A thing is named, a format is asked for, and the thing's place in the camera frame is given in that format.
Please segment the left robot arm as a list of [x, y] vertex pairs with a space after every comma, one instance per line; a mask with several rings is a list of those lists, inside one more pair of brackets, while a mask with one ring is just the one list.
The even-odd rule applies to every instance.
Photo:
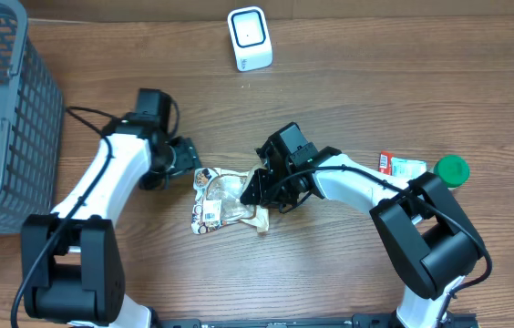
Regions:
[[115, 228], [135, 188], [167, 188], [200, 167], [192, 141], [170, 119], [179, 112], [169, 94], [140, 89], [134, 110], [95, 130], [97, 155], [75, 188], [48, 214], [26, 218], [12, 326], [20, 307], [31, 318], [73, 327], [161, 325], [155, 310], [126, 294]]

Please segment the teal wipes packet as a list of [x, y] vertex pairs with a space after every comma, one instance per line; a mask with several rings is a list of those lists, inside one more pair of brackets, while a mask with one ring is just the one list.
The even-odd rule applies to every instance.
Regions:
[[415, 179], [427, 171], [427, 163], [422, 160], [391, 158], [391, 175]]

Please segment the brown snack pouch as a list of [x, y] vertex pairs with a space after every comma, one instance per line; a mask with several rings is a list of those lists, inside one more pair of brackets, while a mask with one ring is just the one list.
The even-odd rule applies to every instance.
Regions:
[[196, 191], [192, 208], [191, 229], [194, 234], [205, 234], [224, 226], [243, 222], [258, 233], [269, 230], [269, 211], [258, 205], [244, 205], [241, 195], [249, 186], [253, 171], [239, 172], [222, 168], [199, 168], [194, 172]]

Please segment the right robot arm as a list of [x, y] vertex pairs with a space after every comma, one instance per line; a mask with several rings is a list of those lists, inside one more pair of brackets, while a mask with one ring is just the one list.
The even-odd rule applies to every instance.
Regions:
[[401, 303], [390, 313], [356, 313], [348, 327], [476, 327], [474, 314], [448, 307], [457, 293], [485, 281], [492, 260], [451, 190], [436, 174], [405, 180], [369, 169], [341, 150], [317, 149], [292, 122], [257, 148], [245, 205], [297, 209], [310, 196], [369, 215], [398, 277]]

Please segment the green lid jar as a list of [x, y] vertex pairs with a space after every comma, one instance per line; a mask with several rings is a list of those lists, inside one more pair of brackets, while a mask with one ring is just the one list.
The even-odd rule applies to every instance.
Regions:
[[470, 177], [468, 163], [458, 155], [447, 155], [432, 168], [449, 189], [461, 187]]

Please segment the red stick packet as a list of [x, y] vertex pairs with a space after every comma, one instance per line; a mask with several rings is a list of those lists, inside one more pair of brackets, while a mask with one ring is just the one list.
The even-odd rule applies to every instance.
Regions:
[[379, 166], [378, 170], [386, 175], [392, 175], [392, 158], [393, 154], [387, 151], [381, 151], [379, 155]]

